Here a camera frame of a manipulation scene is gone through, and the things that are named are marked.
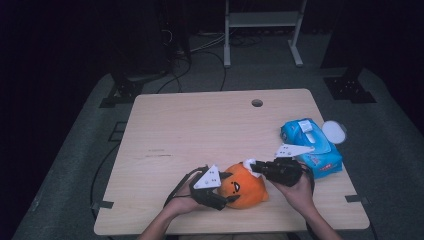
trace stuffed animal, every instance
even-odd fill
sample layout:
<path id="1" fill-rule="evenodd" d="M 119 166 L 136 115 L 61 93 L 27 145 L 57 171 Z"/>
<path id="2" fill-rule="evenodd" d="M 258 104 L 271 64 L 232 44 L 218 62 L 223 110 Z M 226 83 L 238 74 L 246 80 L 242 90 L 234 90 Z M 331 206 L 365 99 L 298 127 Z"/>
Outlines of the stuffed animal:
<path id="1" fill-rule="evenodd" d="M 228 207 L 246 209 L 268 200 L 262 175 L 251 171 L 250 163 L 254 161 L 248 159 L 225 170 L 232 175 L 221 180 L 221 186 L 217 189 L 218 194 L 223 197 L 239 196 L 234 202 L 227 203 Z"/>

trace wet wipes package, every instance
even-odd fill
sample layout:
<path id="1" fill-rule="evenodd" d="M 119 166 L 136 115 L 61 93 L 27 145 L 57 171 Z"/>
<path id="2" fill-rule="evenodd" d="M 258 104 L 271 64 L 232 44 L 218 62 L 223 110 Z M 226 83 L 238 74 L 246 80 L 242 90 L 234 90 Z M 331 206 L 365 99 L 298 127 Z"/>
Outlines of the wet wipes package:
<path id="1" fill-rule="evenodd" d="M 342 155 L 312 119 L 285 123 L 281 127 L 281 137 L 284 143 L 314 148 L 314 151 L 298 155 L 296 159 L 312 168 L 316 179 L 342 171 Z"/>

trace cable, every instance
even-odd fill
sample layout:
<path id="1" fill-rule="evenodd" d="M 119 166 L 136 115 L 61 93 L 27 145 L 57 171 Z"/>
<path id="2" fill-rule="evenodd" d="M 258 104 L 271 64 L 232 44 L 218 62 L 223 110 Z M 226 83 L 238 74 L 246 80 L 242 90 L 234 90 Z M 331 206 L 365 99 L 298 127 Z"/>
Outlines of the cable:
<path id="1" fill-rule="evenodd" d="M 200 47 L 190 49 L 190 52 L 195 52 L 195 51 L 199 51 L 199 50 L 202 50 L 202 49 L 206 49 L 206 48 L 212 47 L 212 46 L 224 41 L 224 34 L 223 33 L 218 33 L 218 34 L 221 35 L 221 36 L 219 36 L 218 38 L 216 38 L 216 39 L 214 39 L 214 40 L 212 40 L 208 43 L 201 45 Z M 175 54 L 181 55 L 181 54 L 184 54 L 184 51 L 177 51 Z"/>
<path id="2" fill-rule="evenodd" d="M 170 44 L 171 42 L 172 42 L 172 39 L 173 39 L 173 34 L 172 34 L 172 32 L 171 31 L 169 31 L 169 30 L 166 30 L 166 29 L 163 29 L 162 30 L 162 32 L 167 32 L 167 33 L 169 33 L 169 40 L 168 40 L 168 42 L 167 43 L 163 43 L 163 45 L 165 45 L 165 46 L 169 46 L 168 44 Z"/>
<path id="3" fill-rule="evenodd" d="M 371 226 L 372 234 L 374 235 L 374 239 L 378 240 L 377 232 L 375 231 L 374 224 L 372 224 L 371 221 L 370 221 L 370 226 Z"/>
<path id="4" fill-rule="evenodd" d="M 221 59 L 221 57 L 219 57 L 219 56 L 218 56 L 218 54 L 213 53 L 213 52 L 200 51 L 200 52 L 194 52 L 193 54 L 199 54 L 199 53 L 212 54 L 212 55 L 214 55 L 215 57 L 217 57 L 217 58 L 218 58 L 218 60 L 221 62 L 222 68 L 224 69 L 224 78 L 223 78 L 223 80 L 222 80 L 221 87 L 219 88 L 219 91 L 222 91 L 222 89 L 224 88 L 225 80 L 226 80 L 226 78 L 227 78 L 227 69 L 226 69 L 226 68 L 225 68 L 225 66 L 224 66 L 224 61 Z"/>
<path id="5" fill-rule="evenodd" d="M 177 58 L 176 60 L 183 60 L 183 61 L 185 61 L 185 62 L 187 62 L 188 63 L 188 68 L 187 68 L 187 70 L 185 71 L 185 72 L 183 72 L 181 75 L 179 75 L 179 76 L 176 76 L 175 74 L 174 74 L 174 72 L 172 72 L 172 75 L 174 75 L 174 78 L 173 79 L 171 79 L 171 80 L 169 80 L 168 82 L 166 82 L 165 84 L 163 84 L 157 91 L 156 91 L 156 94 L 158 94 L 164 87 L 166 87 L 166 85 L 168 85 L 169 83 L 171 83 L 171 82 L 173 82 L 173 81 L 177 81 L 177 83 L 178 83 L 178 87 L 179 87 L 179 91 L 181 91 L 182 92 L 182 89 L 181 89 L 181 83 L 179 82 L 179 78 L 180 77 L 182 77 L 182 76 L 184 76 L 185 74 L 187 74 L 189 71 L 190 71 L 190 69 L 191 69 L 191 63 L 188 61 L 188 60 L 186 60 L 186 59 L 183 59 L 183 58 Z"/>
<path id="6" fill-rule="evenodd" d="M 255 40 L 253 37 L 243 37 L 243 36 L 237 36 L 236 35 L 233 38 L 231 38 L 230 44 L 231 44 L 232 47 L 238 47 L 238 48 L 252 47 L 252 46 L 262 42 L 261 36 L 255 36 L 255 37 L 257 37 L 259 40 Z"/>
<path id="7" fill-rule="evenodd" d="M 102 168 L 102 166 L 103 166 L 103 164 L 106 162 L 106 159 L 110 156 L 110 154 L 112 154 L 112 152 L 116 149 L 116 148 L 118 148 L 118 146 L 121 144 L 121 142 L 119 142 L 118 144 L 116 144 L 115 145 L 115 147 L 113 147 L 107 154 L 106 154 L 106 156 L 103 158 L 103 160 L 102 160 L 102 162 L 100 163 L 100 165 L 97 167 L 97 171 L 96 171 L 96 173 L 94 174 L 94 177 L 93 177 L 93 180 L 91 181 L 91 187 L 90 187 L 90 206 L 93 206 L 93 204 L 94 204 L 94 201 L 93 201 L 93 191 L 94 191 L 94 183 L 96 182 L 96 179 L 97 179 L 97 175 L 99 174 L 99 172 L 100 172 L 100 169 Z M 94 220 L 96 220 L 97 219 L 97 215 L 96 215 L 96 213 L 94 212 L 94 209 L 91 207 L 91 214 L 93 214 L 93 218 L 94 218 Z"/>
<path id="8" fill-rule="evenodd" d="M 191 197 L 191 195 L 182 195 L 182 196 L 174 196 L 173 198 L 179 198 L 179 197 Z"/>
<path id="9" fill-rule="evenodd" d="M 187 182 L 187 180 L 190 178 L 191 175 L 193 175 L 195 172 L 201 172 L 202 169 L 203 169 L 202 167 L 199 167 L 199 168 L 196 168 L 196 169 L 192 170 L 191 172 L 187 173 L 183 177 L 183 179 L 181 179 L 181 181 L 177 184 L 177 186 L 174 188 L 174 190 L 172 190 L 172 192 L 168 195 L 168 198 L 166 198 L 165 204 L 163 205 L 163 207 L 165 207 L 175 197 L 175 194 L 178 192 L 178 190 L 180 190 L 180 188 L 183 186 L 183 184 L 185 182 Z"/>

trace black stand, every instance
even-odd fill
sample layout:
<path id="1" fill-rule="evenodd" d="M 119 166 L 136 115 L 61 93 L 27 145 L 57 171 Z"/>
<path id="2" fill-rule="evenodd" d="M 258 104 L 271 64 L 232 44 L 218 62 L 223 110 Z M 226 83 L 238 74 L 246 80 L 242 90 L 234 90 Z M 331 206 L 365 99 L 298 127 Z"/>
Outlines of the black stand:
<path id="1" fill-rule="evenodd" d="M 108 96 L 103 98 L 100 108 L 113 108 L 116 104 L 134 103 L 135 98 L 141 94 L 145 83 L 162 78 L 168 72 L 164 71 L 153 77 L 144 78 L 138 81 L 130 81 L 122 72 L 111 72 L 115 84 Z"/>
<path id="2" fill-rule="evenodd" d="M 187 2 L 186 0 L 167 1 L 165 5 L 169 20 L 168 25 L 171 32 L 174 33 L 170 49 L 176 50 L 181 48 L 187 60 L 191 63 Z"/>
<path id="3" fill-rule="evenodd" d="M 375 103 L 370 92 L 365 91 L 358 81 L 362 65 L 355 64 L 347 68 L 341 77 L 326 77 L 325 84 L 335 100 L 350 100 L 352 103 Z"/>

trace metal shelf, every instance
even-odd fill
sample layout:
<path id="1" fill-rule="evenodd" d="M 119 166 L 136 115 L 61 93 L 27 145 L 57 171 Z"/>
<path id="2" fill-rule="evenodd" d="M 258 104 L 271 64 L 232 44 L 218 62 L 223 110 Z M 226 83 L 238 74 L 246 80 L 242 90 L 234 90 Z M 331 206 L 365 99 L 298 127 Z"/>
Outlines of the metal shelf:
<path id="1" fill-rule="evenodd" d="M 230 13 L 229 27 L 282 27 L 296 26 L 299 12 Z"/>

